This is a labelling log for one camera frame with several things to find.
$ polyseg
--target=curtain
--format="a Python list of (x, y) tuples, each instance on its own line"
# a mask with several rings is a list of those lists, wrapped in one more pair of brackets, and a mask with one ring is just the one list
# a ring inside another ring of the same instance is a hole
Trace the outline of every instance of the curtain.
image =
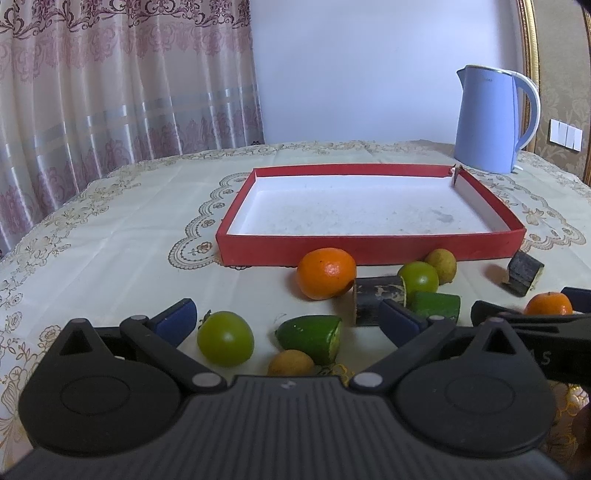
[(0, 0), (0, 249), (129, 163), (263, 143), (248, 0)]

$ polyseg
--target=light switch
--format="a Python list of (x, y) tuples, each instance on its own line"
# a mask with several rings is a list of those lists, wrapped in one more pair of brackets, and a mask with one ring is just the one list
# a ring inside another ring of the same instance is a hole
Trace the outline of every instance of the light switch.
[(566, 129), (566, 142), (564, 143), (564, 146), (566, 148), (574, 148), (574, 136), (576, 135), (575, 130), (578, 130), (578, 128), (573, 127), (572, 125), (568, 125), (567, 129)]
[(573, 150), (576, 150), (577, 152), (581, 151), (581, 145), (583, 144), (583, 131), (580, 128), (575, 128), (575, 133), (574, 133), (574, 144), (573, 144)]
[(558, 141), (556, 143), (560, 145), (566, 145), (566, 132), (569, 126), (562, 122), (558, 122)]
[(558, 120), (550, 120), (550, 141), (558, 143)]

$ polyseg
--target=lace tablecloth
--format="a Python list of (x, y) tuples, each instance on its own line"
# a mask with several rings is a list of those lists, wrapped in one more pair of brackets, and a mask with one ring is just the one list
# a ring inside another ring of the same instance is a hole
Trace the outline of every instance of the lace tablecloth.
[[(18, 419), (20, 392), (69, 319), (118, 325), (133, 314), (152, 316), (190, 297), (200, 315), (231, 310), (255, 334), (255, 353), (222, 371), (261, 374), (276, 353), (269, 333), (282, 319), (337, 313), (350, 324), (350, 293), (310, 302), (294, 293), (293, 270), (220, 266), (215, 232), (254, 167), (312, 163), (454, 164), (451, 145), (405, 142), (260, 145), (209, 151), (129, 165), (93, 182), (78, 198), (36, 226), (0, 263), (0, 455), (9, 468), (29, 448)], [(523, 171), (496, 175), (471, 170), (527, 226), (522, 249), (545, 263), (535, 293), (591, 284), (591, 189), (534, 154), (521, 153)], [(367, 202), (379, 199), (367, 198)], [(440, 291), (462, 297), (460, 322), (477, 299), (521, 307), (496, 284), (508, 260), (462, 262)], [(360, 276), (395, 274), (398, 267), (360, 267)], [(200, 355), (194, 335), (181, 346)], [(394, 347), (377, 328), (346, 329), (338, 357), (359, 371)], [(569, 422), (586, 401), (578, 387), (554, 385), (558, 423), (548, 448), (565, 463), (576, 447)]]

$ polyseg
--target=wooden log piece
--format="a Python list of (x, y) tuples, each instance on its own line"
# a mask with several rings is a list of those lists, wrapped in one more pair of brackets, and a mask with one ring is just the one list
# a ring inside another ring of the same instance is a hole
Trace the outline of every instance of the wooden log piece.
[(518, 250), (507, 266), (507, 274), (502, 286), (518, 297), (525, 297), (535, 287), (544, 264)]
[(378, 325), (378, 306), (382, 300), (396, 301), (406, 306), (404, 279), (398, 275), (388, 277), (356, 278), (353, 284), (355, 325)]

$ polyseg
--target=kettle handle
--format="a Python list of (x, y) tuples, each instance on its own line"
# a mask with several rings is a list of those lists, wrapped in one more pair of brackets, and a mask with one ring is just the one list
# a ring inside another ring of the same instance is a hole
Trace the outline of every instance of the kettle handle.
[(515, 85), (523, 89), (527, 98), (530, 99), (531, 112), (530, 112), (530, 124), (523, 136), (517, 141), (515, 151), (519, 151), (524, 148), (534, 138), (535, 132), (540, 126), (540, 114), (541, 114), (541, 103), (540, 94), (538, 93), (538, 87), (535, 83), (519, 72), (509, 72), (515, 79)]

